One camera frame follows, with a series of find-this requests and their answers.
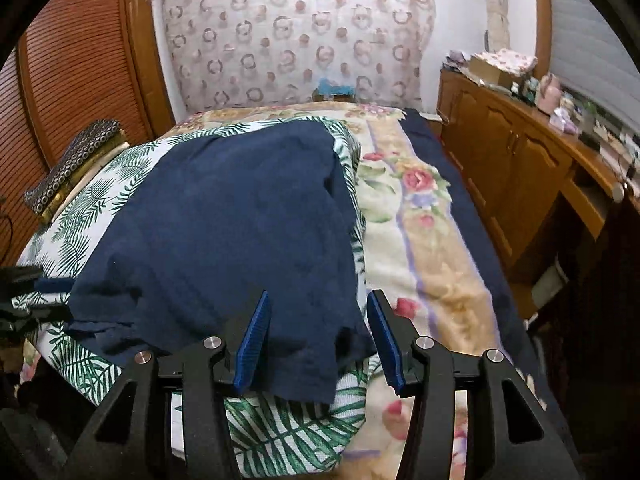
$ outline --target wooden frame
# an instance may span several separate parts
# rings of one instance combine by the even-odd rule
[[[151,123],[146,114],[146,107],[144,99],[142,98],[142,92],[140,91],[140,85],[138,84],[138,76],[136,75],[136,67],[133,63],[133,54],[131,53],[131,46],[129,41],[129,27],[127,27],[127,1],[118,0],[118,9],[120,13],[120,30],[122,31],[122,39],[124,44],[124,54],[127,60],[127,67],[129,69],[129,75],[131,78],[131,85],[133,86],[133,93],[136,96],[136,104],[140,110],[140,116],[142,122],[145,125],[146,134],[149,140],[153,140],[156,136],[151,129]]]
[[[156,137],[175,126],[153,23],[152,0],[126,0],[129,42],[146,115]]]
[[[31,74],[29,73],[29,59],[27,53],[27,34],[21,35],[18,45],[15,49],[16,65],[18,70],[18,85],[20,87],[20,95],[24,103],[25,115],[35,140],[40,156],[44,160],[47,169],[51,169],[56,165],[56,158],[53,156],[51,146],[47,140],[47,133],[40,122],[38,107],[33,97],[33,86],[31,85]]]
[[[551,33],[552,14],[551,0],[536,0],[537,27],[536,27],[536,65],[533,75],[540,79],[549,72],[551,64]]]

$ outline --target white wall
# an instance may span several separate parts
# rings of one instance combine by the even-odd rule
[[[538,26],[536,0],[509,0],[508,19],[511,49],[535,56]]]
[[[154,25],[158,39],[158,51],[164,73],[164,80],[171,101],[175,120],[187,117],[184,101],[178,90],[177,79],[171,64],[171,57],[162,23],[160,0],[153,1]],[[485,0],[435,0],[436,21],[431,41],[422,56],[420,66],[420,93],[425,110],[435,111],[440,85],[440,67],[451,49],[468,53],[484,50],[486,30]]]
[[[434,112],[438,103],[440,69],[449,50],[469,54],[484,51],[486,0],[435,0],[433,35],[422,53],[420,94],[422,105]]]

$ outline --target pink rose pattern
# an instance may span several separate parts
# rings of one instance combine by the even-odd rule
[[[407,319],[415,319],[415,314],[420,308],[420,303],[409,298],[398,298],[396,302],[396,316],[405,317]]]
[[[402,176],[402,182],[409,191],[419,192],[432,190],[435,184],[435,179],[428,171],[407,170]]]
[[[385,156],[382,153],[366,153],[362,156],[362,160],[382,160]]]
[[[366,118],[369,116],[373,116],[375,118],[391,117],[400,120],[404,117],[404,112],[397,108],[388,108],[375,104],[354,104],[353,108],[345,113],[345,117]]]
[[[382,412],[382,424],[393,438],[406,440],[409,433],[410,414],[409,410],[402,413],[402,400],[394,400]]]
[[[435,225],[436,221],[434,220],[432,215],[423,214],[420,215],[420,224],[425,226],[427,229],[431,229]]]

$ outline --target blue object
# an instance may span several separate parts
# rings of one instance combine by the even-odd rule
[[[252,389],[331,403],[340,373],[375,352],[356,302],[356,215],[333,145],[321,123],[293,121],[172,148],[77,277],[66,330],[122,366],[140,349],[174,353],[222,333],[257,286],[269,293],[271,322]],[[246,362],[253,348],[249,340]]]
[[[402,372],[402,355],[398,348],[391,328],[382,312],[373,291],[367,296],[367,320],[371,334],[376,342],[380,364],[385,373],[386,383],[391,386],[396,395],[404,388],[404,374]]]
[[[246,329],[244,339],[236,356],[234,388],[238,395],[242,395],[254,380],[255,369],[258,366],[258,359],[267,335],[270,319],[271,301],[265,290],[258,305],[255,307],[254,316]]]
[[[332,94],[354,96],[356,94],[356,90],[353,86],[332,85],[327,78],[323,77],[318,83],[318,93],[325,96]]]

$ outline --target patterned pillow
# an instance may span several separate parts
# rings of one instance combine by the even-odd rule
[[[43,224],[48,225],[55,222],[56,218],[65,210],[65,207],[78,196],[94,176],[130,147],[128,142],[118,144],[121,138],[121,134],[116,134],[113,139],[108,140],[106,144],[95,150],[93,156],[90,156],[80,168],[71,174],[69,180],[60,187],[53,200],[49,202],[49,205],[44,208],[40,215],[40,221]]]
[[[41,216],[48,206],[49,211],[53,209],[55,212],[56,205],[60,206],[64,202],[65,197],[93,163],[126,140],[118,121],[101,119],[93,122],[76,135],[49,174],[35,188],[24,194],[26,205],[38,216]]]

